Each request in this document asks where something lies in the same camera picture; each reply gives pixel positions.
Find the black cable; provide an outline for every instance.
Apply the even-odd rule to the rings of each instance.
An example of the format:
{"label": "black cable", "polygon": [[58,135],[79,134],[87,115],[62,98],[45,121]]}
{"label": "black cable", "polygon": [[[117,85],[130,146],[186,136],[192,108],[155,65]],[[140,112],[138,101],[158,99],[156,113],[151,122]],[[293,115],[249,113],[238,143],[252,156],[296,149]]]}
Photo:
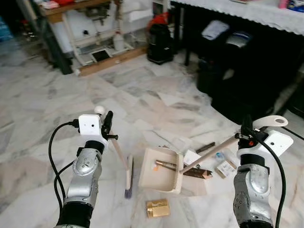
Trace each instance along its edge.
{"label": "black cable", "polygon": [[57,171],[56,169],[56,166],[55,166],[55,163],[53,161],[53,158],[52,158],[52,143],[53,143],[53,140],[54,140],[54,137],[57,133],[57,131],[62,128],[63,126],[66,126],[66,125],[71,125],[75,128],[79,128],[79,121],[78,119],[74,119],[73,121],[70,121],[70,122],[67,122],[67,123],[63,123],[61,125],[59,125],[52,133],[51,135],[51,138],[49,140],[49,144],[48,144],[48,158],[49,158],[49,161],[51,163],[51,166],[53,168],[53,171],[55,173],[55,179],[54,179],[54,191],[55,191],[55,194],[56,194],[56,197],[57,197],[57,200],[58,200],[58,204],[59,204],[59,209],[60,211],[62,210],[62,201],[61,201],[61,198],[60,198],[60,195],[58,193],[58,189],[57,189],[57,181],[59,182],[59,185],[60,185],[60,189],[61,189],[61,193],[62,193],[62,200],[64,200],[66,198],[66,193],[65,193],[65,189],[63,187],[63,184],[62,184],[62,181],[61,181],[61,178],[60,178],[60,174],[66,170],[70,165],[72,165],[73,163],[69,163],[66,167],[62,168],[59,172]]}
{"label": "black cable", "polygon": [[[57,131],[62,128],[63,126],[66,126],[66,125],[70,125],[70,122],[67,122],[67,123],[63,123],[61,125],[59,125],[52,133],[51,135],[51,138],[49,140],[49,144],[48,144],[48,158],[49,158],[49,161],[51,162],[51,166],[53,168],[53,171],[55,173],[55,175],[57,176],[58,175],[58,171],[56,169],[56,166],[55,166],[55,163],[53,161],[53,158],[52,158],[52,143],[53,143],[53,140],[54,140],[54,137],[55,137],[55,134],[57,133]],[[58,177],[58,182],[59,182],[59,185],[60,185],[60,188],[61,188],[61,192],[62,192],[62,197],[63,199],[66,197],[66,194],[65,194],[65,189],[63,187],[63,184],[62,184],[62,181],[61,181],[61,178]]]}
{"label": "black cable", "polygon": [[283,128],[284,130],[288,131],[289,133],[293,134],[294,136],[298,137],[299,139],[302,139],[304,141],[304,138],[300,135],[298,135],[297,133],[293,132],[292,130],[289,130],[288,128],[286,127],[281,127]]}
{"label": "black cable", "polygon": [[60,195],[59,195],[59,192],[58,192],[58,188],[57,188],[57,180],[60,178],[60,174],[66,170],[68,167],[70,167],[71,165],[73,165],[73,162],[70,162],[68,165],[66,165],[64,168],[62,168],[59,172],[58,172],[58,175],[56,175],[55,179],[54,179],[54,190],[55,190],[55,194],[56,194],[56,197],[57,197],[57,200],[58,200],[58,203],[59,203],[59,211],[61,213],[61,210],[62,210],[62,201],[61,201],[61,198],[60,198]]}
{"label": "black cable", "polygon": [[276,161],[276,163],[277,163],[277,165],[279,167],[280,173],[281,173],[281,178],[282,178],[282,194],[281,194],[281,199],[280,199],[279,207],[277,209],[276,220],[275,220],[275,228],[279,228],[281,213],[282,213],[283,204],[284,204],[285,195],[286,195],[286,178],[285,178],[284,168],[283,168],[283,166],[282,166],[282,164],[280,162],[280,159],[275,154],[275,152],[266,143],[264,143],[262,140],[260,140],[256,136],[256,133],[254,131],[250,130],[250,134],[252,135],[252,137],[255,140],[257,140],[260,144],[262,144],[271,153],[271,155],[275,159],[275,161]]}

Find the red object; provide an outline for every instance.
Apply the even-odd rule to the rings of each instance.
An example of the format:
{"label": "red object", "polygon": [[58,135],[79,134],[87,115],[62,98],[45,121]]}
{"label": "red object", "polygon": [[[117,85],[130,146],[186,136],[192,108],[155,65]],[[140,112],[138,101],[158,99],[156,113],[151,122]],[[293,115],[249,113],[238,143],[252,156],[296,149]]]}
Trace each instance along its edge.
{"label": "red object", "polygon": [[27,20],[21,20],[21,24],[26,25],[26,24],[28,24],[28,21]]}
{"label": "red object", "polygon": [[163,24],[163,25],[167,25],[168,24],[168,17],[169,17],[169,13],[165,12],[162,13],[160,15],[155,16],[155,18],[153,18],[152,20],[150,20],[147,29],[148,31],[150,30],[151,26],[154,24]]}
{"label": "red object", "polygon": [[54,1],[57,2],[60,6],[67,5],[67,4],[74,2],[74,0],[54,0]]}

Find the dustpan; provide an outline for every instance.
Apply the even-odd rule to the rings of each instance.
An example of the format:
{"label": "dustpan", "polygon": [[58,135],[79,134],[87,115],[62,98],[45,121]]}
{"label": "dustpan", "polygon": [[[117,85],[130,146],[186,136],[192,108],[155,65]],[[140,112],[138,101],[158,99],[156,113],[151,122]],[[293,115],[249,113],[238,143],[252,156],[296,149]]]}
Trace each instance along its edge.
{"label": "dustpan", "polygon": [[[162,166],[156,166],[156,160],[175,164],[175,171]],[[180,173],[182,169],[182,155],[167,148],[147,148],[143,158],[138,186],[160,192],[179,194],[183,176]]]}

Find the comb teeth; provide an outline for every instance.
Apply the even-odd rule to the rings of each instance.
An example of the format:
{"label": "comb teeth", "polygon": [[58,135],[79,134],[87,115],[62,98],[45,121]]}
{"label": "comb teeth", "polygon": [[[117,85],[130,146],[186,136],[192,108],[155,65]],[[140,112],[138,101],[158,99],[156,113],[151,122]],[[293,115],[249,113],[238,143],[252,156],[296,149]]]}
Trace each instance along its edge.
{"label": "comb teeth", "polygon": [[174,189],[177,189],[179,173],[180,173],[180,155],[176,153],[175,154],[175,174],[174,174],[174,183],[173,183]]}

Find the small box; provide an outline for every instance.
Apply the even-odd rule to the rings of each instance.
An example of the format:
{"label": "small box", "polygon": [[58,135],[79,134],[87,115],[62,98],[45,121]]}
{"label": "small box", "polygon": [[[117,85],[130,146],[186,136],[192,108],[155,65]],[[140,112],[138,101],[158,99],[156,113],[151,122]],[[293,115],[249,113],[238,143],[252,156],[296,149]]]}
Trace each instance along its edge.
{"label": "small box", "polygon": [[166,199],[147,202],[148,218],[170,215],[169,203]]}
{"label": "small box", "polygon": [[236,170],[235,164],[233,164],[229,160],[224,160],[220,165],[218,165],[215,168],[215,172],[218,173],[218,175],[221,176],[221,178],[226,178],[229,176],[230,173],[232,173],[234,170]]}

